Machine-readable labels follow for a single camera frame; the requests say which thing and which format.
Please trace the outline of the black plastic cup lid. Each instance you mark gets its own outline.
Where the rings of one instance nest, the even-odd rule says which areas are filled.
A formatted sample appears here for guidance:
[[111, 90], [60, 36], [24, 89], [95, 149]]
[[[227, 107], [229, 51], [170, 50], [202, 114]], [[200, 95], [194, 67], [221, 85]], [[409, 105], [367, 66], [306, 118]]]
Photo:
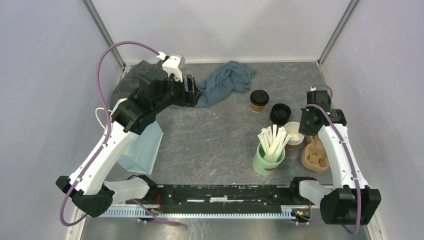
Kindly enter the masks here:
[[268, 93], [262, 89], [254, 90], [249, 98], [252, 104], [260, 107], [267, 105], [270, 99]]

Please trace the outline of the brown paper coffee cup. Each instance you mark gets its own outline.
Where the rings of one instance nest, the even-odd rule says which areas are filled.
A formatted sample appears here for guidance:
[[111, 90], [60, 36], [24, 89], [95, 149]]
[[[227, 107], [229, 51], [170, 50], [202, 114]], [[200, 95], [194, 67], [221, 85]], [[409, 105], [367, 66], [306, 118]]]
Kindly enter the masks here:
[[251, 103], [250, 108], [253, 112], [260, 113], [264, 110], [265, 106], [264, 105], [256, 105], [254, 103]]

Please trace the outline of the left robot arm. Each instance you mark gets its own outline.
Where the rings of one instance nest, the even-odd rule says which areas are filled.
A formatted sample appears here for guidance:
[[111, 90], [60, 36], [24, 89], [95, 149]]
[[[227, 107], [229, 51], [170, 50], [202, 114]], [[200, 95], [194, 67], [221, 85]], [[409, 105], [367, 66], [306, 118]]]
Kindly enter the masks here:
[[70, 176], [59, 176], [58, 188], [86, 215], [96, 218], [116, 203], [132, 199], [153, 203], [157, 190], [144, 178], [108, 182], [106, 176], [133, 141], [156, 116], [171, 105], [195, 107], [202, 96], [195, 78], [187, 75], [179, 81], [173, 73], [151, 69], [140, 75], [138, 88], [112, 112], [105, 134], [83, 164]]

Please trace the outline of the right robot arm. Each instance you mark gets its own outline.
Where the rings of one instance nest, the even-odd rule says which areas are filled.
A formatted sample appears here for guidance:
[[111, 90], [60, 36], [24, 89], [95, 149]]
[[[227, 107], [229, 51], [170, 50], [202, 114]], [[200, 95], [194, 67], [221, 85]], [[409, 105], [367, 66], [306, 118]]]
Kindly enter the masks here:
[[341, 109], [332, 108], [331, 95], [312, 87], [301, 109], [299, 133], [317, 136], [326, 152], [333, 187], [329, 189], [311, 177], [294, 177], [289, 199], [295, 204], [309, 200], [320, 209], [327, 225], [367, 225], [382, 196], [370, 188], [356, 162], [348, 136], [347, 121]]

